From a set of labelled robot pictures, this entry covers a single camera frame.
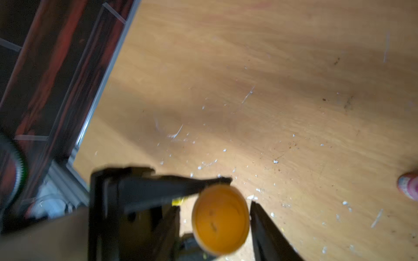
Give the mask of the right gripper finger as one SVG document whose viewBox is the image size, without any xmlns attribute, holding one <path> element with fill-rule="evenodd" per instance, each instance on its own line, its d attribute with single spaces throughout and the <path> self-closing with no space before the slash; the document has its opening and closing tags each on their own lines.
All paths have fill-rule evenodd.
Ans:
<svg viewBox="0 0 418 261">
<path fill-rule="evenodd" d="M 256 261 L 303 261 L 262 206 L 250 206 L 250 225 Z"/>
</svg>

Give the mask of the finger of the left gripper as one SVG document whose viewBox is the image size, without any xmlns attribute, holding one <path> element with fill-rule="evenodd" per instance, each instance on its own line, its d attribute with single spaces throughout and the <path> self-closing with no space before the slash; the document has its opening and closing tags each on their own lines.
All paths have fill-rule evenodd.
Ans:
<svg viewBox="0 0 418 261">
<path fill-rule="evenodd" d="M 192 179 L 179 176 L 126 178 L 118 184 L 118 209 L 125 213 L 143 211 L 171 203 L 174 199 L 201 193 L 210 186 L 232 182 L 230 177 Z"/>
</svg>

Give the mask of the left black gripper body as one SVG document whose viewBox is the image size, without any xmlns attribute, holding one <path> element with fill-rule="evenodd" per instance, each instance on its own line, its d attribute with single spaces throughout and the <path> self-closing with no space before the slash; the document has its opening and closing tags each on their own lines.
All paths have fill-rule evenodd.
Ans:
<svg viewBox="0 0 418 261">
<path fill-rule="evenodd" d="M 172 202 L 125 214 L 118 184 L 126 178 L 157 178 L 149 167 L 108 167 L 90 178 L 88 260 L 174 261 L 179 251 L 180 208 Z"/>
</svg>

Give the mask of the yellow paint jar front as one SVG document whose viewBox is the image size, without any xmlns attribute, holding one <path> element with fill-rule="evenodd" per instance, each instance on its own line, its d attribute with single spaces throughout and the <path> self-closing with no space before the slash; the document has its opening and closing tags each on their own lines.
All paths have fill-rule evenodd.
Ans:
<svg viewBox="0 0 418 261">
<path fill-rule="evenodd" d="M 230 185 L 209 186 L 192 210 L 192 230 L 198 245 L 219 257 L 239 250 L 247 240 L 250 215 L 246 199 Z"/>
</svg>

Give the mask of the magenta paint jar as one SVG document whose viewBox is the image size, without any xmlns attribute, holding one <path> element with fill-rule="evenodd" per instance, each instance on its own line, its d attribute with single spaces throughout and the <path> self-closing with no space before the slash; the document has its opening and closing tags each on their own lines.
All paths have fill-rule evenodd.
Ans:
<svg viewBox="0 0 418 261">
<path fill-rule="evenodd" d="M 401 175 L 397 180 L 397 188 L 407 198 L 418 201 L 418 172 L 412 171 Z"/>
</svg>

